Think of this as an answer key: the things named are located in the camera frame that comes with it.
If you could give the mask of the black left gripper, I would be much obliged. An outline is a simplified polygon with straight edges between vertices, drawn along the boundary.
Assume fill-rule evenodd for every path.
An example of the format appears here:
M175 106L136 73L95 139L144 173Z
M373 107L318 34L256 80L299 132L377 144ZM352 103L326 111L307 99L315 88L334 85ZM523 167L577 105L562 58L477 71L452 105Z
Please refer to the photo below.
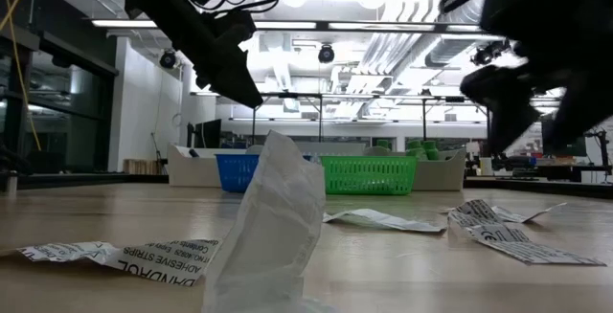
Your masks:
M214 18L203 13L189 26L179 49L196 67L196 85L251 108L261 105L261 94L247 70L247 51L239 47L257 29L251 14Z

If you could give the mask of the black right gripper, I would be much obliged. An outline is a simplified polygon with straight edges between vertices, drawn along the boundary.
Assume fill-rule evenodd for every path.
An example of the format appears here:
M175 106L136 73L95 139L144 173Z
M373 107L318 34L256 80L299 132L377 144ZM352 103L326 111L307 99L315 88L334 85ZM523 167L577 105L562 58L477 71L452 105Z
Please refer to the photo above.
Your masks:
M534 87L566 88L545 131L553 149L613 116L613 0L485 0L481 28L516 41L515 52L527 59L462 80L462 93L492 114L491 153L504 152L539 118L530 105ZM565 73L571 76L556 76Z

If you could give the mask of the dark background desk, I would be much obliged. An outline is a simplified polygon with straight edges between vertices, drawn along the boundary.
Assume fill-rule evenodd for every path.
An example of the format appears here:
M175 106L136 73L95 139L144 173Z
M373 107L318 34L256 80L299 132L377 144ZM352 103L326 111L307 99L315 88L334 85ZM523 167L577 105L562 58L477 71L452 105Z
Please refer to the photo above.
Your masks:
M592 178L583 183L582 174L604 174L613 179L613 167L596 165L544 165L544 158L512 156L493 159L494 169L509 169L510 174L474 175L466 172L465 189L516 190L554 195L612 199L613 183L600 184Z

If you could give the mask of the long ceiling light strip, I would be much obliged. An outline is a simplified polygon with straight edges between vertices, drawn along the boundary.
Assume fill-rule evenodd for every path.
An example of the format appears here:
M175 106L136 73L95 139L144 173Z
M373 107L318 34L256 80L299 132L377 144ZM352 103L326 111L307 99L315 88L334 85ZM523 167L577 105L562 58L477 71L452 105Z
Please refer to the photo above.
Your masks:
M120 20L95 19L91 23L95 27L106 29L156 29L157 25L151 20Z
M478 33L481 29L470 24L442 23L329 23L331 30L391 32L391 33Z
M256 21L255 26L258 30L315 30L315 22L305 21Z

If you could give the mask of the blue plastic basket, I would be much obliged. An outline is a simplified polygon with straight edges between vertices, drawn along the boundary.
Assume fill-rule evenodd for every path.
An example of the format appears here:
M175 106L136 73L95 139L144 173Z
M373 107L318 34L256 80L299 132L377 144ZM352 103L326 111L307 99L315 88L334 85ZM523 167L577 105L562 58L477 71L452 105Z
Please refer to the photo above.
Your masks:
M256 154L217 154L216 162L221 188L224 191L244 193L259 162Z

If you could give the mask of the printed bandage wrapper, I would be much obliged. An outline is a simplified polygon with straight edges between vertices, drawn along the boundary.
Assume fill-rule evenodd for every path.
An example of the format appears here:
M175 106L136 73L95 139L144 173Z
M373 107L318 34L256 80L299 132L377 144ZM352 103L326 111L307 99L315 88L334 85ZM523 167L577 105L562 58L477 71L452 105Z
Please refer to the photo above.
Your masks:
M476 242L526 264L605 266L595 258L532 242L521 230L506 224L507 221L516 221L510 214L499 215L498 212L500 209L495 210L484 200L477 199L449 209L447 220Z
M504 209L502 207L499 206L494 206L492 208L492 210L497 214L498 217L500 217L502 220L506 221L506 222L511 222L511 223L520 223L520 224L525 224L528 223L534 219L536 219L537 217L539 217L540 215L549 213L549 212L553 212L555 210L558 210L562 207L565 207L566 203L560 203L557 205L554 205L552 207L549 207L545 210L539 211L539 212L535 212L531 215L522 215L519 213L515 213L515 212L511 212L507 209Z

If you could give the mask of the wooden crate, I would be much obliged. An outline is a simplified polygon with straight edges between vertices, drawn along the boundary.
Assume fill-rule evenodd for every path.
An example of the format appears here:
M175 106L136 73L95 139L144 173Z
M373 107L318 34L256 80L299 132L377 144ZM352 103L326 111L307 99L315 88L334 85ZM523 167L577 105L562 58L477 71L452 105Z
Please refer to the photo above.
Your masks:
M123 172L137 175L165 175L166 169L160 161L124 159Z

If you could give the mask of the white bandage wrapper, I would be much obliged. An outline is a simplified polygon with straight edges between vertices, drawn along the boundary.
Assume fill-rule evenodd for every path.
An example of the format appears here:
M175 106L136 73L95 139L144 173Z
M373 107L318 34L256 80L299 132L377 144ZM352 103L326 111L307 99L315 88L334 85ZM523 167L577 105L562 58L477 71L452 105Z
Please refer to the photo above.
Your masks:
M371 223L374 223L380 227L391 228L394 230L404 232L418 232L418 233L443 233L446 228L440 226L434 226L426 222L419 222L415 220L406 220L398 216L390 215L383 212L378 212L372 209L357 209L350 211L343 211L334 214L323 214L323 222L329 223L333 220L341 219L346 216L360 217Z
M326 203L321 166L271 131L236 221L205 274L202 313L312 313L302 274Z

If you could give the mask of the green plastic basket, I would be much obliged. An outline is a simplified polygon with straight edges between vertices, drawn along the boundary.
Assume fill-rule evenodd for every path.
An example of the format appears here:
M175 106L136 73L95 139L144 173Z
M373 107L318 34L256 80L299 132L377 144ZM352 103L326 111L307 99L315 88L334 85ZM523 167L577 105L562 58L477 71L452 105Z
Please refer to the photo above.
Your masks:
M343 195L408 195L418 159L412 156L322 156L326 192Z

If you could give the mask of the printed adhesive strips wrapper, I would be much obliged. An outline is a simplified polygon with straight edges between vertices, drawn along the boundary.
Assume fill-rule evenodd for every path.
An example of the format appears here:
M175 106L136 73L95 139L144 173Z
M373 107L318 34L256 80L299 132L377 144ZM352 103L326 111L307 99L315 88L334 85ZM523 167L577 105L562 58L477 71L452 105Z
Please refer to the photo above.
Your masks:
M158 282L192 286L205 273L219 242L192 239L116 247L108 242L48 243L18 252L31 261L91 260L101 266Z

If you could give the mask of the black background rig frame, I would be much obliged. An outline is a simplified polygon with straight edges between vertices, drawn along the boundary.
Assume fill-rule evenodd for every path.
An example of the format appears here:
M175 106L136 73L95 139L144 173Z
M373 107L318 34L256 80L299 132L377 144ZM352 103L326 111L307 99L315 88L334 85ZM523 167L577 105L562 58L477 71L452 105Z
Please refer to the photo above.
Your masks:
M420 102L421 137L424 141L490 138L491 116L485 107L462 96L423 97Z
M256 144L256 115L257 111L263 107L271 98L277 99L306 99L318 112L319 119L318 121L318 142L321 143L323 141L323 95L321 93L294 93L294 92L277 92L277 93L261 93L263 96L263 101L261 104L252 109L252 118L251 118L251 135L250 141L252 145ZM313 100L317 99L319 101L318 105L315 105Z

